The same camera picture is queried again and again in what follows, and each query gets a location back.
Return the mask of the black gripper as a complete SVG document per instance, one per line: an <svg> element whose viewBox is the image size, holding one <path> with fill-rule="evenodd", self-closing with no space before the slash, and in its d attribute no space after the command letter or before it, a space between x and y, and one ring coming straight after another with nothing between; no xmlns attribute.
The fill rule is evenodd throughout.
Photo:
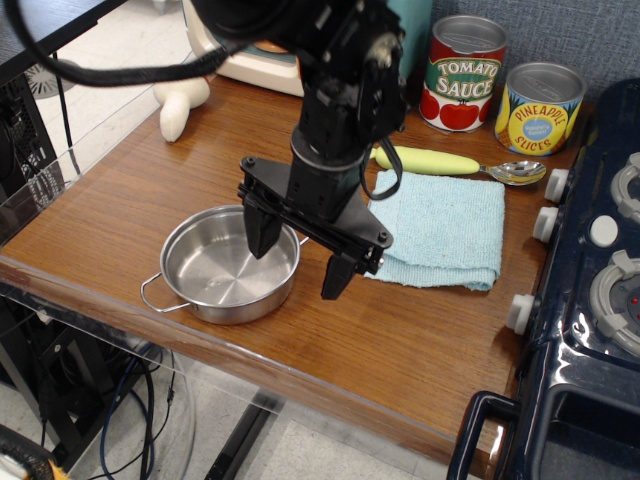
<svg viewBox="0 0 640 480"><path fill-rule="evenodd" d="M249 251L264 257L282 225L302 232L334 254L322 286L324 300L337 300L357 268L378 268L392 235L368 210L360 188L371 147L326 157L298 129L291 137L292 162L247 156L239 196Z"/></svg>

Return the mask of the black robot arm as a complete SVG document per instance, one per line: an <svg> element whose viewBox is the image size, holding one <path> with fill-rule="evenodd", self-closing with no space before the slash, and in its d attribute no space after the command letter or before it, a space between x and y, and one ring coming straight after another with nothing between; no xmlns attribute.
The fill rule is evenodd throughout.
<svg viewBox="0 0 640 480"><path fill-rule="evenodd" d="M289 225L332 253L322 297L337 299L358 274L375 273L393 238L369 211L365 172L374 146L390 137L408 106L400 73L403 30L383 1L197 1L218 39L238 48L269 41L296 56L302 110L292 160L245 157L239 194L256 257Z"/></svg>

